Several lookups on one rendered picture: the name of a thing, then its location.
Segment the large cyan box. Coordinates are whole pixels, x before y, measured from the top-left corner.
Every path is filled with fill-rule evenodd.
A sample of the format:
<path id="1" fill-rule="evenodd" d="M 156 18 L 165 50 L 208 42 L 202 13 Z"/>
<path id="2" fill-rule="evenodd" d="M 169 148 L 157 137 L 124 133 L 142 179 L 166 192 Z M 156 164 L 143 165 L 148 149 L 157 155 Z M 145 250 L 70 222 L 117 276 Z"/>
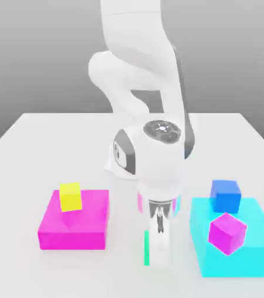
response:
<path id="1" fill-rule="evenodd" d="M 189 227 L 203 277 L 264 277 L 264 212 L 254 198 L 243 198 L 237 220 L 247 225 L 244 243 L 227 256 L 209 242 L 211 222 L 220 213 L 212 210 L 210 199 L 193 198 Z"/>

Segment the large magenta box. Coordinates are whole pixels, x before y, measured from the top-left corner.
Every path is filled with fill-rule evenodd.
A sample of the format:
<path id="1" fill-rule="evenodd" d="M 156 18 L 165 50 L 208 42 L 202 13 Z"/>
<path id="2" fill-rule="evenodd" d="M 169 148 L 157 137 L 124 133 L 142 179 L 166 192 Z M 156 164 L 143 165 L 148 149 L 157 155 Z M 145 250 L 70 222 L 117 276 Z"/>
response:
<path id="1" fill-rule="evenodd" d="M 82 190 L 82 209 L 62 212 L 54 190 L 38 228 L 42 250 L 104 250 L 109 220 L 109 191 Z"/>

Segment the small green cube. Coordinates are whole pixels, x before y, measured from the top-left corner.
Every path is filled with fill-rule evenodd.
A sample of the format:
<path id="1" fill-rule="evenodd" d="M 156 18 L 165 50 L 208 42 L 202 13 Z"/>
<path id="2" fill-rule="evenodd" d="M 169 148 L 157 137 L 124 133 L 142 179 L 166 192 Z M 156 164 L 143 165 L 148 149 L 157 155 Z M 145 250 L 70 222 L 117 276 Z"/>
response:
<path id="1" fill-rule="evenodd" d="M 144 265 L 150 265 L 149 231 L 144 232 Z"/>

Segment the small purple cube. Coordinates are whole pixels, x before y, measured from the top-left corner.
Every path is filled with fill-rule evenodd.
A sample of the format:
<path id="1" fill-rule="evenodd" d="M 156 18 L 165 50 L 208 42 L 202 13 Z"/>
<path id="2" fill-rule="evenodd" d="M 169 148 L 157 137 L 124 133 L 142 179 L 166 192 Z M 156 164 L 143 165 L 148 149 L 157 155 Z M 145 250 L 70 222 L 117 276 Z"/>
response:
<path id="1" fill-rule="evenodd" d="M 208 242 L 230 256 L 244 244 L 247 228 L 247 224 L 225 212 L 211 221 Z"/>

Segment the small blue cube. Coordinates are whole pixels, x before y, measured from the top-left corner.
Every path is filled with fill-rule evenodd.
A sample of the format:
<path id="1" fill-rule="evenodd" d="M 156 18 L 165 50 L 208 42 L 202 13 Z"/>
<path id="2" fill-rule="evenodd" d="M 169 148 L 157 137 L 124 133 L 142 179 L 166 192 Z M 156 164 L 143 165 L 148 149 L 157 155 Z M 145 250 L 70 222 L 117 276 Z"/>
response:
<path id="1" fill-rule="evenodd" d="M 236 214 L 240 207 L 241 191 L 234 180 L 213 180 L 210 202 L 214 212 Z"/>

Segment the small yellow cube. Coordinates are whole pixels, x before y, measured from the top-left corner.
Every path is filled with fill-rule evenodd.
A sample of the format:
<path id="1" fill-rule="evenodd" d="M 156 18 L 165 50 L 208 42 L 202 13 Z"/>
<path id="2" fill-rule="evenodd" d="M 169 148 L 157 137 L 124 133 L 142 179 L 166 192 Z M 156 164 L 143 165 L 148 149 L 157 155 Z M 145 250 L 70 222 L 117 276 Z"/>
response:
<path id="1" fill-rule="evenodd" d="M 79 182 L 60 184 L 59 199 L 62 212 L 82 210 L 82 196 Z"/>

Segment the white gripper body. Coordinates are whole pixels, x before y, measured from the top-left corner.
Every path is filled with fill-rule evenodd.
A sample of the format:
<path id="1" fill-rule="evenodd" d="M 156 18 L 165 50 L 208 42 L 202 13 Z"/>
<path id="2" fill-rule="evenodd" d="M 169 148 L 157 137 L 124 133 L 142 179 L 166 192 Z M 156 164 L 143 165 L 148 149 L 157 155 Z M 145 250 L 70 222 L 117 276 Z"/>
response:
<path id="1" fill-rule="evenodd" d="M 167 268 L 170 263 L 170 222 L 158 207 L 150 220 L 149 229 L 150 265 Z"/>

